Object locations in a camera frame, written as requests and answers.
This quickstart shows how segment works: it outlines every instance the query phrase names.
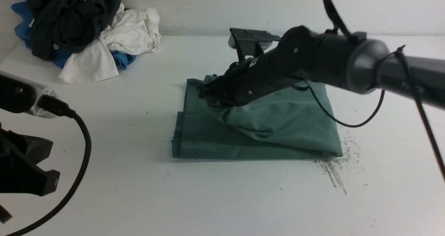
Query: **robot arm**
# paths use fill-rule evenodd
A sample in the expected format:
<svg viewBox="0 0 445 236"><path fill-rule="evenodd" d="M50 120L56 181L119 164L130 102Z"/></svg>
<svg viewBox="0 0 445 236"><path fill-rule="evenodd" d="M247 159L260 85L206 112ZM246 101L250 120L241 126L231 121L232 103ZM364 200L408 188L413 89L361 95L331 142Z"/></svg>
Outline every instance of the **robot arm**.
<svg viewBox="0 0 445 236"><path fill-rule="evenodd" d="M349 33L332 2L324 0L333 30L313 33L305 26L288 30L282 38L268 32L230 29L229 43L239 62L224 75L205 84L200 97L209 106L243 106L303 80L318 81L367 94L377 88L412 98L402 64L385 43L366 33ZM338 35L340 28L344 35ZM266 53L272 41L278 46ZM424 103L445 108L445 60L406 57Z"/></svg>

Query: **folded green towel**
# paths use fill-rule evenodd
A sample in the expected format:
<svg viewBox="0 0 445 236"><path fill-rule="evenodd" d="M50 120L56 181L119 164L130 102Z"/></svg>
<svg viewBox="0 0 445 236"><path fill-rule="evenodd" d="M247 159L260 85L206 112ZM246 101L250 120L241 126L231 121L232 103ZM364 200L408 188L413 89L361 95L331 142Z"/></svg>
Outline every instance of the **folded green towel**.
<svg viewBox="0 0 445 236"><path fill-rule="evenodd" d="M213 79L206 76L205 82ZM178 112L171 141L174 158L303 160L343 155L335 122L310 91L286 88L242 107L208 107L198 98L202 83L187 80L184 111ZM324 84L311 86L332 112Z"/></svg>

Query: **green fabric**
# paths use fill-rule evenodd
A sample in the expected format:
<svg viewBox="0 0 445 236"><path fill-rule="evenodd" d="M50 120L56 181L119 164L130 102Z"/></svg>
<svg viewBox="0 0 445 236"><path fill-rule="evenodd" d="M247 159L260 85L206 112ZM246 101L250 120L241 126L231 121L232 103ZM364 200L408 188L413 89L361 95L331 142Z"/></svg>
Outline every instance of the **green fabric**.
<svg viewBox="0 0 445 236"><path fill-rule="evenodd" d="M214 77L206 76L205 81ZM246 106L210 108L198 98L202 81L188 79L184 111L172 139L174 158L222 160L315 159L342 156L335 122L310 91L286 88ZM311 84L332 112L324 84Z"/></svg>

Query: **pile of clothes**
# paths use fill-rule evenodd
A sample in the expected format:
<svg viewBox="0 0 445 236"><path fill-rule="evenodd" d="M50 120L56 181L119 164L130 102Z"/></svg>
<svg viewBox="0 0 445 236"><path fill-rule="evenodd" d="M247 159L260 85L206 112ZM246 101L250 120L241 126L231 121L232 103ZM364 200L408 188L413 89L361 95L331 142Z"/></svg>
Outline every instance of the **pile of clothes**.
<svg viewBox="0 0 445 236"><path fill-rule="evenodd" d="M121 0L26 0L11 9L23 19L18 38L62 68L59 78L68 83L118 76L118 68L161 45L156 9L125 9Z"/></svg>

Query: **white wall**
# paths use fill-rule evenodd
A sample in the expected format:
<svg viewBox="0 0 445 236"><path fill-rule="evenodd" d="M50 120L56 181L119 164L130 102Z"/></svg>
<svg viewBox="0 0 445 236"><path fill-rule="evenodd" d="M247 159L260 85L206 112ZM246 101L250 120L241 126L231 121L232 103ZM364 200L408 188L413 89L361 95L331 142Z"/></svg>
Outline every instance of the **white wall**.
<svg viewBox="0 0 445 236"><path fill-rule="evenodd" d="M0 33L13 32L11 2L0 0ZM283 33L305 24L331 27L322 0L122 0L129 8L154 6L164 34L227 35L229 27ZM445 0L334 0L350 30L383 35L445 35Z"/></svg>

